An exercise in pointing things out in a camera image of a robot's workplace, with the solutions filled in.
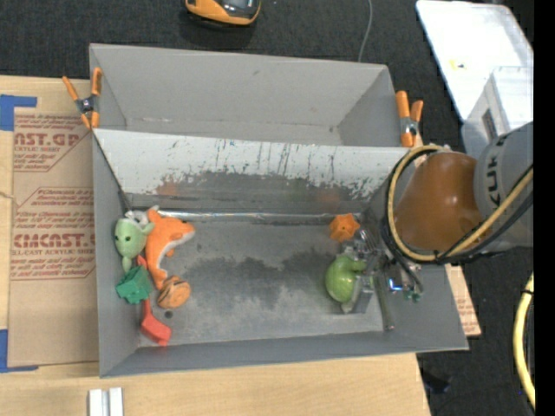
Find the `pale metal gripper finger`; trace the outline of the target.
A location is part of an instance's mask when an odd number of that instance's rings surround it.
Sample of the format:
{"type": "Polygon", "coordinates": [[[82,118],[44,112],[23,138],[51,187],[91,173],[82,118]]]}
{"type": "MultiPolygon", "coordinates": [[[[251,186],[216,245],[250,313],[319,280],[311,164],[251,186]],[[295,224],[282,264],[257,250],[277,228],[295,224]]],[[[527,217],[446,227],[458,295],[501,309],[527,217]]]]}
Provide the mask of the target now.
{"type": "Polygon", "coordinates": [[[363,241],[347,241],[344,244],[344,255],[355,262],[369,260],[369,249],[363,241]]]}
{"type": "Polygon", "coordinates": [[[365,314],[373,295],[374,282],[372,277],[356,276],[352,296],[343,304],[343,313],[365,314]]]}

